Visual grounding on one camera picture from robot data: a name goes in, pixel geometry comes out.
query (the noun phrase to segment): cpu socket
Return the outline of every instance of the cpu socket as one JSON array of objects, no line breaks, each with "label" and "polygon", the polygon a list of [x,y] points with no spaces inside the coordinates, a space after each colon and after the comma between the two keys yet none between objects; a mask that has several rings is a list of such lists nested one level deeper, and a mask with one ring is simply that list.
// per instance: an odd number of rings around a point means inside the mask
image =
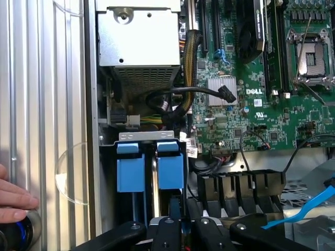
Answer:
[{"label": "cpu socket", "polygon": [[292,83],[303,82],[308,86],[323,85],[326,89],[330,89],[334,72],[329,34],[325,29],[320,33],[308,33],[304,44],[303,37],[303,33],[297,33],[294,29],[289,31],[287,37],[287,60]]}]

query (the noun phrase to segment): finger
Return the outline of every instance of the finger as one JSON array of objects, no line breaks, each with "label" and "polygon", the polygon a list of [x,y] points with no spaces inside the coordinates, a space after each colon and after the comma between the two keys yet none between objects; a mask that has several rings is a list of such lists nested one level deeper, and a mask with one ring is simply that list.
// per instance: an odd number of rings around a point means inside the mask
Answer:
[{"label": "finger", "polygon": [[38,204],[39,200],[31,195],[19,195],[17,193],[0,191],[0,206],[34,209]]},{"label": "finger", "polygon": [[0,179],[8,179],[7,169],[0,164]]},{"label": "finger", "polygon": [[0,223],[14,223],[22,221],[27,216],[27,212],[15,208],[0,208]]},{"label": "finger", "polygon": [[27,190],[24,190],[18,186],[15,186],[14,184],[9,183],[5,180],[0,180],[0,190],[17,193],[20,195],[29,195],[29,192]]}]

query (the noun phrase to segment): perforated metal mesh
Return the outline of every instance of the perforated metal mesh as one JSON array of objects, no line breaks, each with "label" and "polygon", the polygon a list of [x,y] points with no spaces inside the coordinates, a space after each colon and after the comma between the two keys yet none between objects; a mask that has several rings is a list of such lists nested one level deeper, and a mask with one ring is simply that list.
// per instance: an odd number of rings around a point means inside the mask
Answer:
[{"label": "perforated metal mesh", "polygon": [[155,68],[115,68],[119,76],[122,88],[128,98],[132,98],[150,90],[169,88],[178,73],[179,67],[155,67]]}]

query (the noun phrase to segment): blue plastic handle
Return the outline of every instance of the blue plastic handle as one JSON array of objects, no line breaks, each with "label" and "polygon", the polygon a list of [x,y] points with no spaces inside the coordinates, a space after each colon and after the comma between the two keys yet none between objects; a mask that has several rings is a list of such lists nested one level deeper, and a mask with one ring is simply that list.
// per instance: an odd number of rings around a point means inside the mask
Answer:
[{"label": "blue plastic handle", "polygon": [[298,212],[296,215],[294,215],[292,217],[289,217],[289,218],[286,218],[286,219],[283,219],[283,220],[271,221],[266,226],[263,226],[262,228],[269,229],[273,226],[277,226],[277,225],[282,224],[282,223],[286,223],[286,222],[294,223],[294,222],[301,221],[310,210],[317,207],[318,205],[320,205],[321,203],[328,200],[329,198],[331,198],[334,195],[335,195],[335,187],[329,186],[325,191],[323,191],[322,193],[318,194],[313,199],[308,201],[301,208],[300,212]]}]

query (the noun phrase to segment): motherboard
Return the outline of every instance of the motherboard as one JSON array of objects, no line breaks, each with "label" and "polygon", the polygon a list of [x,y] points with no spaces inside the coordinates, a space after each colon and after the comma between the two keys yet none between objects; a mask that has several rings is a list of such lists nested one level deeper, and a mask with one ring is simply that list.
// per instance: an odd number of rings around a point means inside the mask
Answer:
[{"label": "motherboard", "polygon": [[[198,86],[217,90],[226,85],[237,98],[229,104],[196,94],[193,134],[199,153],[238,152],[246,130],[262,135],[276,150],[335,133],[332,1],[206,0],[197,5],[204,37]],[[264,150],[252,135],[244,142],[246,151]],[[306,145],[318,146],[330,143]]]}]

